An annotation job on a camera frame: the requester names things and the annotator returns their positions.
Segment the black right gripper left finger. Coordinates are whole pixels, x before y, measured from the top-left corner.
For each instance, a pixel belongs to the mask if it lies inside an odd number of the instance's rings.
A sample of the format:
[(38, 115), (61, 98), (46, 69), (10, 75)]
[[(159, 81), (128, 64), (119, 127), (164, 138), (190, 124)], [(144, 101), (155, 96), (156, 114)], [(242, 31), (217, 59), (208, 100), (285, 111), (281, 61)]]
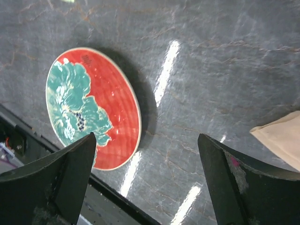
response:
[(88, 185), (96, 138), (69, 146), (0, 175), (2, 225), (75, 225)]

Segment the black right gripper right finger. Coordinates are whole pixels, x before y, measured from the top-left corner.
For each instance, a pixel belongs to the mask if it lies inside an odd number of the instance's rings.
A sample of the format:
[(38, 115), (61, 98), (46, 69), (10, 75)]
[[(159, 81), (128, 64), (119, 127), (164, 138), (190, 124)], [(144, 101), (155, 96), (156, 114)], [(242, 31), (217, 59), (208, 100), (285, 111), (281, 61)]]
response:
[(200, 134), (198, 148), (219, 225), (298, 225), (300, 174)]

